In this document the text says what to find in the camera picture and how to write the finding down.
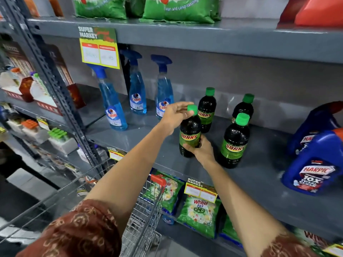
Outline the person's left hand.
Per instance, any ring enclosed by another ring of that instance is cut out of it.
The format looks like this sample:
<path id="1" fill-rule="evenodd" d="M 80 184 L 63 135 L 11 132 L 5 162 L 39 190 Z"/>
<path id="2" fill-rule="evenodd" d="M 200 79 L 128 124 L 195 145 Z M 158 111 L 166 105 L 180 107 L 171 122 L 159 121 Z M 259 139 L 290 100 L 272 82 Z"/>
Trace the person's left hand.
<path id="1" fill-rule="evenodd" d="M 192 110 L 188 111 L 188 105 L 194 105 L 194 103 L 181 101 L 169 104 L 166 107 L 165 113 L 159 123 L 166 135 L 171 135 L 183 120 L 193 116 L 194 112 Z"/>

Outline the dark bottle with green cap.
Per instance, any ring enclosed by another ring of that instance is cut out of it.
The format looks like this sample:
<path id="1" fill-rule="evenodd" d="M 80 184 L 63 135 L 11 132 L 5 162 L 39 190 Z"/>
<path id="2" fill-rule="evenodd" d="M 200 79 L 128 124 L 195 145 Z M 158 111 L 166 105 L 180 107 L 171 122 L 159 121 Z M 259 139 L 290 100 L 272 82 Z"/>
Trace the dark bottle with green cap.
<path id="1" fill-rule="evenodd" d="M 234 108 L 234 111 L 232 113 L 232 123 L 235 123 L 236 118 L 239 113 L 246 113 L 249 115 L 250 119 L 252 118 L 252 115 L 254 113 L 254 108 L 253 108 L 253 101 L 254 101 L 255 95 L 253 94 L 245 94 L 242 102 L 238 103 L 236 107 Z"/>
<path id="2" fill-rule="evenodd" d="M 187 106 L 187 111 L 193 111 L 193 116 L 185 119 L 180 125 L 179 135 L 179 151 L 186 158 L 191 158 L 194 154 L 183 147 L 183 144 L 188 144 L 193 148 L 198 148 L 201 137 L 201 119 L 198 116 L 198 107 L 194 104 Z"/>
<path id="3" fill-rule="evenodd" d="M 198 105 L 198 116 L 201 120 L 201 133 L 209 132 L 213 116 L 217 107 L 217 100 L 214 97 L 215 88 L 207 87 L 205 96 L 203 96 Z"/>
<path id="4" fill-rule="evenodd" d="M 235 122 L 226 128 L 218 155 L 221 166 L 225 168 L 238 166 L 250 138 L 249 120 L 248 114 L 239 113 Z"/>

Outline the person's left forearm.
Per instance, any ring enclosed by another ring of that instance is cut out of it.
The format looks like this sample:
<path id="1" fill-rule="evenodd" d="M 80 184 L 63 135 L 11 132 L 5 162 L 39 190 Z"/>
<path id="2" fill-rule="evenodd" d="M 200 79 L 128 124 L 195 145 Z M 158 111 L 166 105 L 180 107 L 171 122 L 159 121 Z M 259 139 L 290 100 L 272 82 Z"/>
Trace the person's left forearm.
<path id="1" fill-rule="evenodd" d="M 158 123 L 100 179 L 85 198 L 97 200 L 109 207 L 120 236 L 126 229 L 163 141 L 174 131 L 170 127 L 170 124 Z"/>

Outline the person's right forearm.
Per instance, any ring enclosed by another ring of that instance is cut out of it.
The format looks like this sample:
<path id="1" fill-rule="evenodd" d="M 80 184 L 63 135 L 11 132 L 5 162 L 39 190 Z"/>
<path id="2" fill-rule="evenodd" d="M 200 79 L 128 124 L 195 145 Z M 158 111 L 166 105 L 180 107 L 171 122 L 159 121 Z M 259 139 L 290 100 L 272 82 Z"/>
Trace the person's right forearm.
<path id="1" fill-rule="evenodd" d="M 285 227 L 246 194 L 215 160 L 203 165 L 222 200 L 247 257 L 289 257 L 277 237 Z"/>

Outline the green detergent packet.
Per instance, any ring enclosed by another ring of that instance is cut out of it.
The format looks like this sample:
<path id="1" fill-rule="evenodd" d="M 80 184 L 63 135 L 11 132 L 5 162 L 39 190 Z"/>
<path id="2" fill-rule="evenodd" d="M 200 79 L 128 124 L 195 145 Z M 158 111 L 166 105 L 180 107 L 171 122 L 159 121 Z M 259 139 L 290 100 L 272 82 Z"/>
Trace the green detergent packet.
<path id="1" fill-rule="evenodd" d="M 306 246 L 310 247 L 320 257 L 335 257 L 323 252 L 323 249 L 335 244 L 314 233 L 299 228 L 292 228 L 294 235 Z"/>
<path id="2" fill-rule="evenodd" d="M 220 0 L 146 0 L 142 21 L 213 24 Z"/>
<path id="3" fill-rule="evenodd" d="M 224 226 L 221 232 L 219 233 L 219 237 L 232 242 L 233 244 L 235 244 L 236 246 L 240 248 L 243 248 L 243 245 L 228 215 L 225 216 Z"/>
<path id="4" fill-rule="evenodd" d="M 161 199 L 163 211 L 167 214 L 174 215 L 178 201 L 181 197 L 179 193 L 184 188 L 185 182 L 164 172 L 155 171 L 154 174 L 166 181 L 165 190 Z M 143 193 L 143 198 L 153 202 L 159 195 L 160 190 L 161 186 L 158 183 L 150 182 L 149 186 Z"/>
<path id="5" fill-rule="evenodd" d="M 221 200 L 215 203 L 188 195 L 181 209 L 177 222 L 184 224 L 202 235 L 214 239 L 216 235 L 216 220 Z"/>
<path id="6" fill-rule="evenodd" d="M 126 20 L 125 0 L 72 0 L 75 16 Z"/>

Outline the grey metal shelf rack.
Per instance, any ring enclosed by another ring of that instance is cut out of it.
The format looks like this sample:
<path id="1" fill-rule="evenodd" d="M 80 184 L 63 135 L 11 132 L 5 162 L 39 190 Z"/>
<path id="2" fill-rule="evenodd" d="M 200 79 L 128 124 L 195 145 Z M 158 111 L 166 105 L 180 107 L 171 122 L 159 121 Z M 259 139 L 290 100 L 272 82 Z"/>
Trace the grey metal shelf rack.
<path id="1" fill-rule="evenodd" d="M 286 59 L 320 63 L 343 63 L 343 48 L 337 46 L 339 31 L 279 30 L 272 21 L 229 19 L 219 26 L 187 26 L 100 21 L 95 19 L 26 19 L 21 13 L 23 0 L 0 0 L 8 34 L 23 42 L 48 87 L 65 102 L 71 101 L 62 88 L 62 78 L 55 76 L 57 68 L 43 48 L 41 35 L 76 38 L 78 26 L 101 25 L 114 28 L 122 36 L 119 43 L 180 50 L 223 53 L 248 57 Z M 276 219 L 297 226 L 332 242 L 343 240 L 343 183 L 334 183 L 323 196 L 302 196 L 281 184 L 282 171 L 290 159 L 285 155 L 286 133 L 252 125 L 253 140 L 247 151 L 247 161 L 233 169 L 225 169 L 230 177 Z"/>

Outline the blue toilet cleaner bottle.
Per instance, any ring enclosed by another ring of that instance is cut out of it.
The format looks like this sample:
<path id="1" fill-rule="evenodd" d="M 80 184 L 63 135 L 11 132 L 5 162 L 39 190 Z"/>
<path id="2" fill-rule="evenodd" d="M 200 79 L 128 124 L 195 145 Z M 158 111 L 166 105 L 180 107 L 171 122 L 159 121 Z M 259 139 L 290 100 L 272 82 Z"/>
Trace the blue toilet cleaner bottle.
<path id="1" fill-rule="evenodd" d="M 288 140 L 287 153 L 295 157 L 308 146 L 317 134 L 340 128 L 334 114 L 342 110 L 343 101 L 329 102 L 311 110 L 306 120 Z"/>
<path id="2" fill-rule="evenodd" d="M 342 175 L 343 128 L 337 128 L 315 135 L 283 173 L 281 183 L 315 196 Z"/>

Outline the white box with green items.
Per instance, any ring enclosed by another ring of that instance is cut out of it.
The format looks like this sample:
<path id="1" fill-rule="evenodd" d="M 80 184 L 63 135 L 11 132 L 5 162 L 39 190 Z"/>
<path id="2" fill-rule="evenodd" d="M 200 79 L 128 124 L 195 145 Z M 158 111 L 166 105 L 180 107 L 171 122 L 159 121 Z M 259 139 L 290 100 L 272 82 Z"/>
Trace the white box with green items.
<path id="1" fill-rule="evenodd" d="M 70 153 L 78 149 L 76 140 L 66 131 L 55 127 L 52 130 L 49 130 L 47 133 L 49 135 L 49 142 L 56 150 L 60 151 L 62 154 L 69 155 Z"/>

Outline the brown product display card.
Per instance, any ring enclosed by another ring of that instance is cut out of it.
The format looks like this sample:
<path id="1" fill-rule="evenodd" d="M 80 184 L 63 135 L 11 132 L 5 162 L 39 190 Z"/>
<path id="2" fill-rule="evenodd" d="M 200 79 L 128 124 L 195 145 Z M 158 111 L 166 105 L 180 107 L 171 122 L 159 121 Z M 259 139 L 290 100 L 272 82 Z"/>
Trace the brown product display card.
<path id="1" fill-rule="evenodd" d="M 72 80 L 72 77 L 67 69 L 66 63 L 58 47 L 53 44 L 46 44 L 45 47 L 49 51 L 50 57 L 54 61 L 58 72 L 65 82 L 76 109 L 85 107 L 86 103 L 84 102 L 76 83 Z"/>
<path id="2" fill-rule="evenodd" d="M 24 77 L 29 77 L 31 73 L 36 72 L 19 43 L 0 40 L 0 47 L 4 50 L 11 64 L 19 68 Z"/>

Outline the brown patterned right sleeve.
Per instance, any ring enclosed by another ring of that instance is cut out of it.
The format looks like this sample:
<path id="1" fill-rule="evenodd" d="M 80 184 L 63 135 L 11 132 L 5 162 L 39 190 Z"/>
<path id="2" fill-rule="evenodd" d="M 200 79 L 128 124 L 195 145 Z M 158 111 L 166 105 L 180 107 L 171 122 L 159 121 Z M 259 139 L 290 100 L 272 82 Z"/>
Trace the brown patterned right sleeve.
<path id="1" fill-rule="evenodd" d="M 309 246 L 304 245 L 298 238 L 287 232 L 278 235 L 269 246 L 263 250 L 260 257 L 321 257 Z"/>

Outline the brown patterned sleeve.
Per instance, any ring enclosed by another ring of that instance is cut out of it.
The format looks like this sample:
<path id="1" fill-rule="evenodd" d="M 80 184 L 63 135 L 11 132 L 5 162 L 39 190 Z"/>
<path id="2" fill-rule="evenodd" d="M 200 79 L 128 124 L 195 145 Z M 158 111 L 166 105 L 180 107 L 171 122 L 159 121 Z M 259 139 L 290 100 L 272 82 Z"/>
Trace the brown patterned sleeve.
<path id="1" fill-rule="evenodd" d="M 52 221 L 15 257 L 119 257 L 122 239 L 113 212 L 87 199 Z"/>
<path id="2" fill-rule="evenodd" d="M 269 246 L 263 250 L 260 257 L 321 257 L 309 246 L 304 245 L 298 238 L 287 232 L 278 235 Z"/>

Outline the brown patterned left sleeve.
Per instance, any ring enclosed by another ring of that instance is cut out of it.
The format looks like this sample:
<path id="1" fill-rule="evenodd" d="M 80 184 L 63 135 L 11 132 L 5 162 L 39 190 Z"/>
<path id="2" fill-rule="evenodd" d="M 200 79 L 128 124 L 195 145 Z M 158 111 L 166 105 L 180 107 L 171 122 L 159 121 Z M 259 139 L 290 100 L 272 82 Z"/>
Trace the brown patterned left sleeve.
<path id="1" fill-rule="evenodd" d="M 87 199 L 52 221 L 15 257 L 119 257 L 122 239 L 113 212 Z"/>

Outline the white and red display box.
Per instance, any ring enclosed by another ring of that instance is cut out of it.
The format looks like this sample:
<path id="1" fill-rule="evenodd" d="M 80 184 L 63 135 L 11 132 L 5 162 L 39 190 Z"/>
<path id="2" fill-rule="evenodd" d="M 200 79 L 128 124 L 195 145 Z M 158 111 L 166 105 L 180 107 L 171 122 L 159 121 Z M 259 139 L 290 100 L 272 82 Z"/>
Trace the white and red display box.
<path id="1" fill-rule="evenodd" d="M 38 73 L 30 72 L 30 76 L 33 80 L 30 88 L 30 93 L 38 106 L 45 109 L 46 111 L 53 112 L 57 115 L 62 116 L 62 113 L 58 109 L 54 99 L 50 96 Z"/>
<path id="2" fill-rule="evenodd" d="M 0 74 L 0 89 L 11 98 L 31 103 L 34 98 L 30 92 L 33 79 L 24 77 L 18 67 L 6 67 Z"/>

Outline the red plastic container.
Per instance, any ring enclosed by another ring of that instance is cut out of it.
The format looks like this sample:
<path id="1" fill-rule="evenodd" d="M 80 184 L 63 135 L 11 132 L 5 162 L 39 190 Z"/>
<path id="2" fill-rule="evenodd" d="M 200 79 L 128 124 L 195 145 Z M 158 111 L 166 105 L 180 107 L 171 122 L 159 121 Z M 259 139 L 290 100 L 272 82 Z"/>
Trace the red plastic container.
<path id="1" fill-rule="evenodd" d="M 279 23 L 280 24 L 293 24 L 296 15 L 306 3 L 307 0 L 289 0 L 285 9 L 283 10 Z"/>
<path id="2" fill-rule="evenodd" d="M 343 0 L 306 0 L 294 24 L 304 27 L 343 28 Z"/>

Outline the white box with orange items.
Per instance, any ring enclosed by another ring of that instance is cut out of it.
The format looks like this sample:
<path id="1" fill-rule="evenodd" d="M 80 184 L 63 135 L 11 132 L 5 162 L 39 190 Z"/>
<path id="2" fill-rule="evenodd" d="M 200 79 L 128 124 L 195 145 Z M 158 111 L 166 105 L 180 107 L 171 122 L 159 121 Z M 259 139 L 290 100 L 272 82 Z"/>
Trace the white box with orange items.
<path id="1" fill-rule="evenodd" d="M 22 131 L 37 144 L 42 144 L 49 139 L 48 131 L 41 128 L 36 121 L 27 119 L 21 122 Z"/>

